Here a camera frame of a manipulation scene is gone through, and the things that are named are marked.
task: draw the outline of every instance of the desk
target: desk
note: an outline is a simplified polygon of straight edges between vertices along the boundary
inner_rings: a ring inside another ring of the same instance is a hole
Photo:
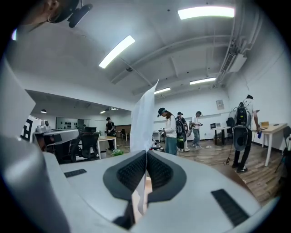
[[[125,140],[127,141],[127,134],[130,134],[130,133],[125,133]]]
[[[100,155],[100,142],[109,141],[109,140],[114,140],[114,148],[116,149],[116,137],[99,136],[98,141],[97,141],[99,159],[101,159],[101,155]]]
[[[277,126],[274,126],[274,124],[270,124],[267,129],[262,130],[262,147],[264,147],[264,141],[265,141],[265,135],[268,134],[269,136],[269,143],[268,143],[268,152],[267,152],[267,158],[265,162],[265,167],[268,166],[270,156],[271,156],[271,150],[272,150],[272,141],[273,141],[273,133],[276,133],[282,129],[284,129],[287,126],[287,123],[282,123]]]
[[[213,129],[211,129],[211,130],[215,130],[215,145],[217,145],[217,133],[216,133],[216,131],[217,130],[221,130],[221,134],[222,134],[222,136],[221,136],[221,138],[222,138],[222,144],[224,145],[224,137],[225,137],[224,130],[225,129],[230,129],[230,128],[231,128],[230,126],[227,126],[227,127],[223,127],[223,128],[213,128]]]
[[[158,141],[160,142],[160,141],[161,141],[161,133],[162,133],[162,132],[160,132],[160,131],[153,131],[153,134],[154,134],[154,133],[157,133],[157,134],[159,135],[159,139],[158,139]]]

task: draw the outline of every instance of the person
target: person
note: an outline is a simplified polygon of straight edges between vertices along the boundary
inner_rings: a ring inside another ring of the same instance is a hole
[[[192,117],[192,130],[194,134],[193,147],[201,148],[200,146],[200,126],[203,126],[200,122],[198,122],[198,118],[202,115],[200,111],[196,112],[195,116]]]
[[[185,132],[187,132],[188,131],[188,124],[187,124],[186,120],[184,119],[184,117],[182,117],[183,113],[178,112],[177,115],[178,115],[177,116],[177,119],[179,119],[180,121],[182,121],[182,123],[185,126]],[[180,152],[184,152],[184,151],[185,152],[190,151],[190,149],[188,148],[187,138],[186,138],[186,141],[184,141],[184,150],[181,149]]]
[[[163,116],[166,118],[166,126],[164,133],[166,133],[165,152],[177,155],[177,132],[176,132],[176,119],[172,113],[165,108],[160,108],[158,117]]]
[[[248,137],[247,137],[247,143],[245,147],[244,154],[242,155],[241,162],[239,163],[238,160],[240,158],[240,151],[235,152],[235,159],[233,161],[232,167],[237,168],[236,172],[246,172],[247,168],[245,167],[246,160],[249,156],[250,149],[251,149],[251,139],[252,139],[252,131],[251,131],[251,122],[252,118],[254,116],[255,124],[256,124],[256,131],[259,132],[261,131],[260,125],[258,123],[258,115],[257,112],[259,110],[255,109],[254,107],[254,98],[250,95],[246,97],[246,99],[243,101],[245,108],[246,108],[246,113],[247,113],[247,130],[248,130]]]
[[[22,25],[60,23],[77,8],[79,0],[40,0],[26,15]]]
[[[113,137],[113,135],[115,134],[115,127],[114,127],[114,123],[112,122],[112,120],[110,119],[110,117],[106,118],[107,123],[106,123],[106,132],[107,132],[107,136],[111,136]],[[113,140],[109,140],[109,150],[114,150],[114,143]]]

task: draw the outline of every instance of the white shirt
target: white shirt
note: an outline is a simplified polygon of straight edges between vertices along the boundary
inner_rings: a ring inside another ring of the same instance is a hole
[[[166,132],[167,137],[177,138],[176,120],[175,120],[174,115],[172,115],[170,119],[166,119],[165,132]]]
[[[196,115],[192,117],[192,123],[199,123],[199,122],[198,122],[198,118],[196,117]],[[192,128],[193,128],[193,129],[200,129],[200,126],[198,126],[198,125],[193,125]]]
[[[253,113],[254,112],[257,113],[258,109],[254,107],[254,100],[252,99],[245,99],[243,103],[245,104],[246,114],[247,114],[246,127],[251,130]]]

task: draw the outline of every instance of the jeans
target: jeans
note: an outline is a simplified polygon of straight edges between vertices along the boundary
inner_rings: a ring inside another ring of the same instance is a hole
[[[194,134],[193,145],[194,146],[200,146],[200,144],[199,144],[199,141],[200,141],[200,131],[199,131],[199,129],[193,129],[193,134]]]
[[[248,133],[247,133],[247,142],[246,142],[246,147],[245,147],[244,154],[242,155],[242,158],[241,158],[241,163],[239,165],[240,169],[244,168],[246,160],[249,157],[249,153],[250,153],[250,150],[251,150],[251,138],[253,137],[253,134],[252,134],[251,130],[247,129],[247,131],[248,131]],[[235,152],[235,159],[233,161],[234,164],[238,163],[238,160],[240,158],[240,153],[241,153],[240,151],[236,151]]]
[[[177,138],[166,137],[165,152],[171,155],[177,155]]]

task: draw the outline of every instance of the cable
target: cable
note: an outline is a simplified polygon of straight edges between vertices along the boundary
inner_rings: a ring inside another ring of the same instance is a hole
[[[231,156],[231,150],[229,151],[229,156],[228,156],[227,160],[226,160],[225,162],[223,162],[224,165],[229,164],[229,161],[231,160],[231,159],[230,159],[230,156]]]

